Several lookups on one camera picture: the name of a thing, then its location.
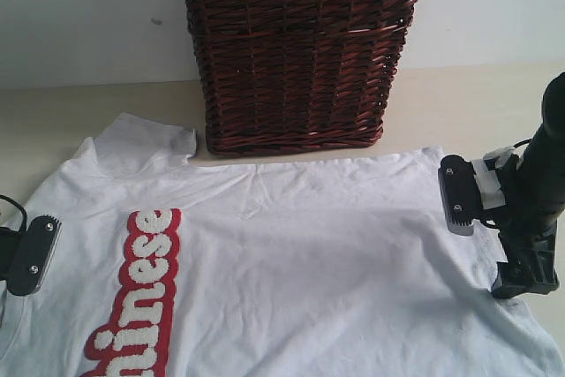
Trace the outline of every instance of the beige table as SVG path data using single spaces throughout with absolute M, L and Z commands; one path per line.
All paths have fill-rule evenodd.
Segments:
M 202 140 L 193 161 L 202 166 L 219 161 L 307 161 L 431 145 L 474 159 L 529 138 L 540 124 L 543 90 L 563 70 L 565 63 L 400 71 L 385 116 L 385 134 L 374 147 L 226 161 L 212 158 Z M 197 82 L 0 91 L 0 193 L 25 201 L 85 137 L 98 134 L 123 111 L 195 127 L 203 134 L 204 104 Z M 11 212 L 4 205 L 0 208 L 4 217 Z M 557 272 L 565 278 L 565 225 L 557 248 Z M 565 287 L 547 297 L 524 298 L 565 351 Z

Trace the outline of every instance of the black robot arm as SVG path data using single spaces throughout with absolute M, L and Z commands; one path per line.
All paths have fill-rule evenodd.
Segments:
M 469 236 L 479 220 L 499 231 L 508 262 L 498 263 L 496 298 L 559 287 L 554 256 L 557 218 L 565 208 L 565 72 L 547 87 L 542 117 L 522 157 L 507 148 L 478 161 L 455 155 L 441 161 L 449 229 Z

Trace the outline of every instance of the wicker basket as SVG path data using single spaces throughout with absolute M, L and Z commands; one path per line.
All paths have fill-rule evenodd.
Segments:
M 220 155 L 366 147 L 417 0 L 186 0 Z

